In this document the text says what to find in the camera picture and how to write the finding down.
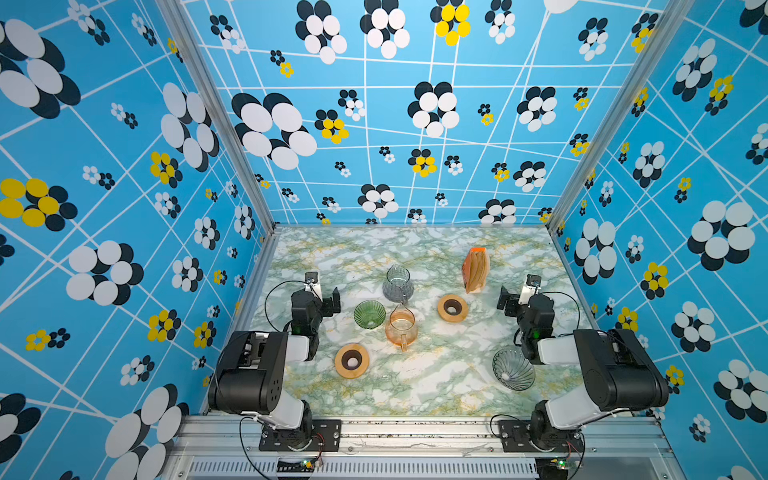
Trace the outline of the green glass dripper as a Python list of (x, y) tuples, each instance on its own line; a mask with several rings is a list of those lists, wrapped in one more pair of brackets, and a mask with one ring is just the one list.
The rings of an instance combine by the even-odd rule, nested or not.
[(366, 330), (378, 328), (386, 318), (386, 309), (382, 303), (376, 300), (360, 302), (353, 311), (356, 325)]

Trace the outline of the clear grey glass dripper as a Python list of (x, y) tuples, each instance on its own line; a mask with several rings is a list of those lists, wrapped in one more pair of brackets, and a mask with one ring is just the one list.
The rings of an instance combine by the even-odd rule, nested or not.
[(535, 369), (518, 347), (498, 350), (492, 358), (492, 371), (504, 387), (521, 392), (531, 388), (535, 382)]

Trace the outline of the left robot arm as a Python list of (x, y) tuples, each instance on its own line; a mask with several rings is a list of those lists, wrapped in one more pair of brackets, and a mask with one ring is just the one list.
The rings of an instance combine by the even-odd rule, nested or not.
[(217, 362), (209, 408), (260, 421), (267, 433), (267, 449), (312, 446), (317, 431), (311, 407), (283, 390), (285, 369), (290, 362), (315, 358), (323, 319), (340, 312), (338, 289), (323, 298), (308, 285), (291, 295), (287, 331), (235, 331)]

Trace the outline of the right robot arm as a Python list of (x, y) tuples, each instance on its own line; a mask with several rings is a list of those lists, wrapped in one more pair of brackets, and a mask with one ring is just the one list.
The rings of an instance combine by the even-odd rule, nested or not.
[(524, 367), (577, 366), (582, 375), (581, 385), (538, 402), (522, 423), (533, 447), (571, 446), (587, 424), (667, 404), (666, 377), (632, 331), (575, 329), (556, 336), (554, 301), (534, 287), (521, 294), (501, 288), (497, 308), (517, 320), (514, 352)]

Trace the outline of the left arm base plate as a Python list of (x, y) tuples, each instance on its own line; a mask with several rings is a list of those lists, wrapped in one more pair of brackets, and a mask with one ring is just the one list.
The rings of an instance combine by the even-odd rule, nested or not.
[(342, 433), (340, 419), (315, 419), (298, 429), (264, 427), (259, 443), (262, 452), (337, 452)]

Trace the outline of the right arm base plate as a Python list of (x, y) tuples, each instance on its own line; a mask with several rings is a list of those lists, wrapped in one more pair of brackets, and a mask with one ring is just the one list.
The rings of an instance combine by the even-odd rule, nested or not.
[(581, 453), (584, 440), (577, 430), (557, 430), (547, 423), (502, 419), (497, 422), (496, 434), (506, 453)]

